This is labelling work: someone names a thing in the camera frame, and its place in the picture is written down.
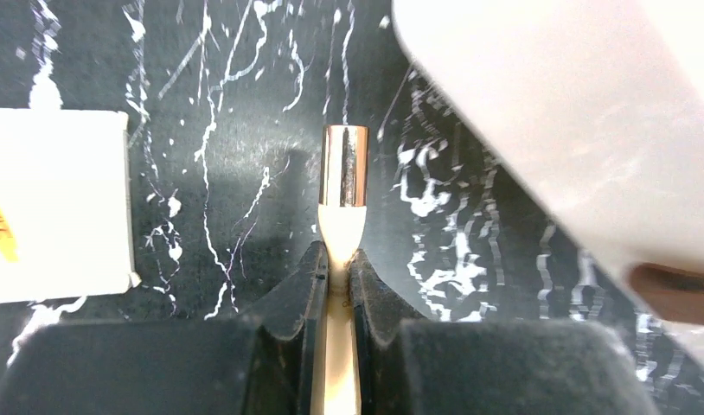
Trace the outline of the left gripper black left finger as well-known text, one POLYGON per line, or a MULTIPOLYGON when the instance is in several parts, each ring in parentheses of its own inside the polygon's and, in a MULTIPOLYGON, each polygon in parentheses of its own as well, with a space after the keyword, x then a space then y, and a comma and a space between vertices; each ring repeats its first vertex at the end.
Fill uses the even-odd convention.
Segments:
POLYGON ((38 330, 0 382, 0 414, 309 414, 327 254, 233 317, 38 330))

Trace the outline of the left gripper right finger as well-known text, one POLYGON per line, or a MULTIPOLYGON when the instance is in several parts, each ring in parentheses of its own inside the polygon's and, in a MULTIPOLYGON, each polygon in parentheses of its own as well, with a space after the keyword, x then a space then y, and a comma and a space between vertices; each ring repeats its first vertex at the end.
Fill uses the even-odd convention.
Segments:
POLYGON ((570 320, 437 322, 350 267, 365 414, 655 414, 619 336, 570 320))

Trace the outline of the beige makeup tube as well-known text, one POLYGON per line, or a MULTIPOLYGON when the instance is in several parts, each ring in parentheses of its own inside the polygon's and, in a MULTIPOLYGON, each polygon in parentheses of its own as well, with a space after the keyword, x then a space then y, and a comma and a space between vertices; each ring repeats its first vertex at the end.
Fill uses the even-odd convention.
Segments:
POLYGON ((360 414, 362 399, 349 267, 367 217, 368 128, 323 128, 318 225, 327 250, 323 348, 315 358, 312 414, 360 414))

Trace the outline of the white square makeup packet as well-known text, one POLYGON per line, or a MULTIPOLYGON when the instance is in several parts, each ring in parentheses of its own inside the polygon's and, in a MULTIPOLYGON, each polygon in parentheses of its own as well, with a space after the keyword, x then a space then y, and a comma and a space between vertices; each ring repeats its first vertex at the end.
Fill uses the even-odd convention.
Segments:
POLYGON ((140 284, 123 112, 0 108, 0 303, 140 284))

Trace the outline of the white drawer organizer box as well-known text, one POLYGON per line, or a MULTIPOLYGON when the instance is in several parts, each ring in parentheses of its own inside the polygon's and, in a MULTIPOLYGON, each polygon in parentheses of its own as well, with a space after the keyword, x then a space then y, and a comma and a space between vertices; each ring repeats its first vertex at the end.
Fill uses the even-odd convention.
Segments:
POLYGON ((704 276, 704 1, 396 1, 407 57, 625 282, 704 276))

